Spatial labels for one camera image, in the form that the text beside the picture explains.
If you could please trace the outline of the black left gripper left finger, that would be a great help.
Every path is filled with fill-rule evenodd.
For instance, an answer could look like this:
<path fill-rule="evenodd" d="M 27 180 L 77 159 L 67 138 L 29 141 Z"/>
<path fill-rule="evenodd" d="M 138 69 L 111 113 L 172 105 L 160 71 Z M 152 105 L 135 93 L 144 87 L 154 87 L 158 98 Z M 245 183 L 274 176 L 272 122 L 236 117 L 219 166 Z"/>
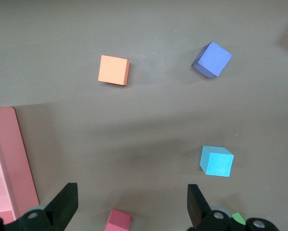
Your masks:
<path fill-rule="evenodd" d="M 63 231 L 77 209 L 78 185 L 68 183 L 44 209 L 28 211 L 9 224 L 0 218 L 0 231 Z"/>

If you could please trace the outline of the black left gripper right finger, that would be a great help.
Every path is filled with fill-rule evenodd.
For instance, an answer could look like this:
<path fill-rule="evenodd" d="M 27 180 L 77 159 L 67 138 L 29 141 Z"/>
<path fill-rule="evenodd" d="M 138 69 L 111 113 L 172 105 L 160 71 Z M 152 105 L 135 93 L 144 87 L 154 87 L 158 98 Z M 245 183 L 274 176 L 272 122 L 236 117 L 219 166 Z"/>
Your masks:
<path fill-rule="evenodd" d="M 197 184 L 188 185 L 187 209 L 192 223 L 190 231 L 277 231 L 268 220 L 249 218 L 245 224 L 234 219 L 230 212 L 219 206 L 209 206 Z"/>

